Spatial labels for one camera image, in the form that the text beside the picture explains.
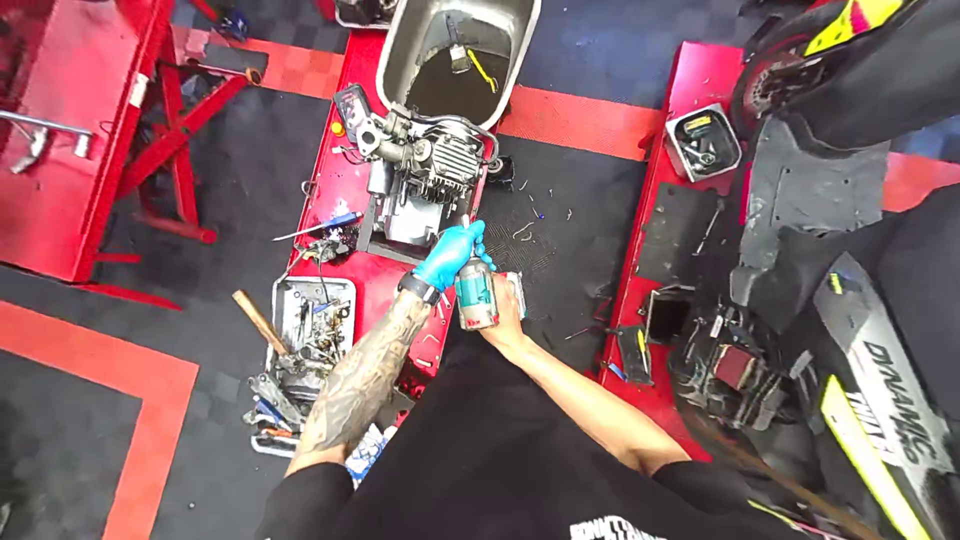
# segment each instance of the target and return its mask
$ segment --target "hand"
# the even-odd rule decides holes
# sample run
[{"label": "hand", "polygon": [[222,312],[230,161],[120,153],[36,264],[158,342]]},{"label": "hand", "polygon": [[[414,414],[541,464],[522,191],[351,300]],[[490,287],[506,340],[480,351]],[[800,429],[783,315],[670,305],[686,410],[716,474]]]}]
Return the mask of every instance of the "hand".
[{"label": "hand", "polygon": [[481,330],[480,334],[497,348],[518,345],[525,336],[520,327],[520,302],[516,299],[514,284],[501,274],[493,274],[493,293],[500,322],[495,327]]},{"label": "hand", "polygon": [[487,255],[483,245],[483,231],[487,224],[478,219],[469,227],[455,225],[440,234],[440,241],[420,266],[414,268],[414,275],[430,283],[438,290],[447,290],[453,285],[453,278],[467,264],[470,253],[476,249],[478,257],[496,270],[493,259]]}]

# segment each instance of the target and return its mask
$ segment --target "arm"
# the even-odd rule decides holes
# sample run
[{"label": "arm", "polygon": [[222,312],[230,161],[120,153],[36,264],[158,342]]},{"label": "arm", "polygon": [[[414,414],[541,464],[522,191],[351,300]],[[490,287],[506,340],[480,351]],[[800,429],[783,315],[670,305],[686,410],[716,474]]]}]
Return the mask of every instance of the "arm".
[{"label": "arm", "polygon": [[[414,275],[438,290],[453,285],[472,250],[485,254],[485,224],[446,230]],[[343,463],[390,396],[414,337],[431,306],[410,291],[400,291],[387,314],[333,368],[303,426],[300,444],[286,476],[318,463]]]},{"label": "arm", "polygon": [[386,402],[430,306],[400,291],[387,314],[350,349],[310,410],[287,475],[327,461],[343,463]]},{"label": "arm", "polygon": [[677,441],[647,415],[573,371],[524,335],[510,284],[495,276],[493,286],[500,324],[480,332],[543,388],[591,439],[624,465],[648,475],[668,463],[690,459]]}]

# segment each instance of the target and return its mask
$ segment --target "tattooed forearm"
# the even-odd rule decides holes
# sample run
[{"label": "tattooed forearm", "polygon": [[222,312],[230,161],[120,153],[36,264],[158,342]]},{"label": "tattooed forearm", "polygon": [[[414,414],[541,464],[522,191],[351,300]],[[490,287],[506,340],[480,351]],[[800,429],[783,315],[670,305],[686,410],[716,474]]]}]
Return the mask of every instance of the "tattooed forearm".
[{"label": "tattooed forearm", "polygon": [[309,464],[303,461],[312,461],[311,454],[343,445],[351,448],[360,440],[390,396],[410,344],[429,313],[430,306],[417,295],[407,291],[397,295],[383,319],[327,377],[287,474]]}]

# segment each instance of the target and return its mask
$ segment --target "engine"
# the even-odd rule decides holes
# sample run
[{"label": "engine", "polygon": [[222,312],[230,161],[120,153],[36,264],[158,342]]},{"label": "engine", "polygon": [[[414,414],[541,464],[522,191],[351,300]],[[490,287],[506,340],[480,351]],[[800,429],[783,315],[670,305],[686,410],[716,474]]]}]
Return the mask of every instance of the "engine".
[{"label": "engine", "polygon": [[[369,114],[356,127],[357,150],[371,161],[373,230],[392,242],[429,246],[442,220],[468,203],[482,166],[496,158],[497,141],[459,116],[404,113]],[[493,144],[488,160],[481,137]]]}]

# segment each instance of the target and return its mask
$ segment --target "black t-shirt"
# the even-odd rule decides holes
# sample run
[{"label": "black t-shirt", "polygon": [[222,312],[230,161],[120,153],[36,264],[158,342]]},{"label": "black t-shirt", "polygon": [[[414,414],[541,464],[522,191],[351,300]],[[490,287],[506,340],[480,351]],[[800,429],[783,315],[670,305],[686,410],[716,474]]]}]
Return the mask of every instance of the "black t-shirt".
[{"label": "black t-shirt", "polygon": [[805,538],[703,462],[652,478],[608,454],[479,335],[448,355],[353,492],[323,463],[284,479],[256,540]]}]

